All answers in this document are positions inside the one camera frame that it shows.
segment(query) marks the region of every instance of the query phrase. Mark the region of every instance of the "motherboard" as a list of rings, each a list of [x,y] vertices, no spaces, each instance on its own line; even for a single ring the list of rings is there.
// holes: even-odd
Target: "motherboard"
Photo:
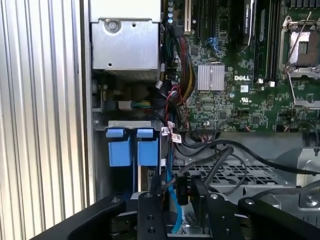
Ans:
[[[183,108],[192,131],[320,128],[320,0],[180,0],[196,87]]]

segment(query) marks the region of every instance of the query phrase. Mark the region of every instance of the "black metal mount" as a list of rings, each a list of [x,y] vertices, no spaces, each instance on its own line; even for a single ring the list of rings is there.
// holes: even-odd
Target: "black metal mount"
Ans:
[[[246,197],[238,205],[191,180],[190,202],[202,228],[210,235],[167,234],[161,195],[142,192],[135,210],[126,211],[118,196],[106,197],[32,240],[318,240],[320,229],[261,200]]]

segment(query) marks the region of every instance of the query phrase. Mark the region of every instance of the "blue plastic tab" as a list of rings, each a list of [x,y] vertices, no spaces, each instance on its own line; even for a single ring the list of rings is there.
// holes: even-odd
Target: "blue plastic tab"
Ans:
[[[136,132],[136,137],[141,139],[153,138],[154,130],[153,129],[138,129]]]
[[[130,149],[131,137],[125,141],[109,142],[109,164],[110,167],[130,166],[132,153]]]
[[[154,141],[138,141],[138,165],[157,166],[158,165],[158,138]]]
[[[125,131],[122,128],[109,128],[106,131],[105,136],[107,138],[122,138],[125,134]]]

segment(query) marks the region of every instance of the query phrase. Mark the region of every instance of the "green circuit board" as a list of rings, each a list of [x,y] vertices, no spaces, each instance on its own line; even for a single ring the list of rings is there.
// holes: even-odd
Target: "green circuit board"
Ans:
[[[293,21],[305,20],[309,11],[312,11],[310,19],[320,18],[319,9],[292,8],[282,6],[279,16],[279,24],[282,25],[285,18],[290,16]],[[217,21],[230,17],[230,1],[227,7],[218,7],[216,10]],[[292,125],[291,131],[304,131],[305,126],[294,126],[295,122],[308,122],[320,128],[319,110],[309,109],[304,106],[295,106],[288,79],[282,79],[283,73],[278,69],[277,84],[269,87],[268,84],[258,84],[253,80],[235,80],[235,76],[252,76],[255,66],[255,51],[265,56],[268,43],[268,10],[263,14],[266,21],[259,24],[260,33],[253,36],[250,46],[240,53],[232,50],[229,32],[230,26],[224,25],[224,29],[216,29],[218,46],[222,57],[210,50],[206,43],[198,40],[195,31],[185,35],[190,45],[190,54],[195,73],[198,65],[205,63],[221,62],[225,65],[225,89],[224,91],[200,92],[197,88],[186,102],[188,113],[183,113],[191,130],[214,130],[217,124],[226,119],[235,118],[249,127],[251,132],[282,132],[286,126]],[[256,38],[263,38],[257,46]],[[262,65],[266,64],[266,58],[261,58]],[[320,82],[315,79],[301,78],[293,82],[296,99],[307,100],[310,103],[320,100]],[[225,125],[225,132],[239,131],[239,124]]]

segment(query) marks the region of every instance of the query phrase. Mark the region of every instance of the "silver heatsink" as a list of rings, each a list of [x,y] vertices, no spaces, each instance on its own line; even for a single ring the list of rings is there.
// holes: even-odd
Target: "silver heatsink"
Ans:
[[[225,89],[225,65],[200,64],[197,82],[198,91],[223,91]]]

